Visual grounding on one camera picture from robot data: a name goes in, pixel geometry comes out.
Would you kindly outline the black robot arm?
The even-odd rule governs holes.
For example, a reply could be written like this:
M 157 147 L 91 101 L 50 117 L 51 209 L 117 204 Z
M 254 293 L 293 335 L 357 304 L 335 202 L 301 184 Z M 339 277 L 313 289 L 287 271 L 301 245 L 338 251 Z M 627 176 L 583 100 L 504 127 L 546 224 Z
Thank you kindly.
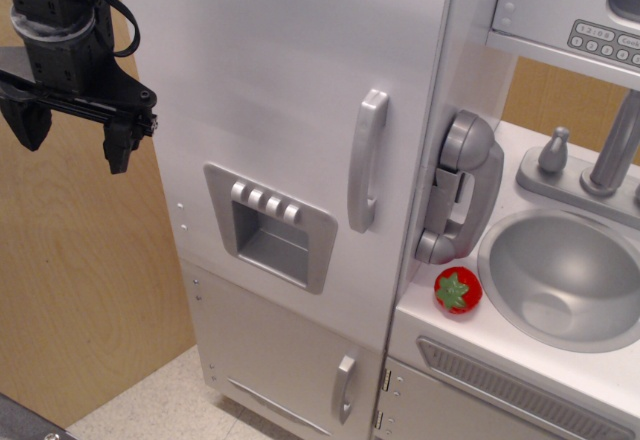
M 157 127 L 156 94 L 118 59 L 133 55 L 141 35 L 115 48 L 112 13 L 136 21 L 120 0 L 12 0 L 10 21 L 23 44 L 1 50 L 1 115 L 18 141 L 39 149 L 53 112 L 102 124 L 112 173 Z

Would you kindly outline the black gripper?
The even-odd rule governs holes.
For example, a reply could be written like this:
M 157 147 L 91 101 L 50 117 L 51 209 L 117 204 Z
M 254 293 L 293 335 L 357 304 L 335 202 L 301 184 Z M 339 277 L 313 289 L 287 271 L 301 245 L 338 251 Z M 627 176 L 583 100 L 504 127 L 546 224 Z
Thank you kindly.
M 27 40 L 1 49 L 1 114 L 25 148 L 40 148 L 52 126 L 51 110 L 58 110 L 106 124 L 110 173 L 127 171 L 141 138 L 156 129 L 156 96 L 118 66 L 113 47 L 107 19 L 69 41 Z M 124 119 L 109 122 L 116 116 Z

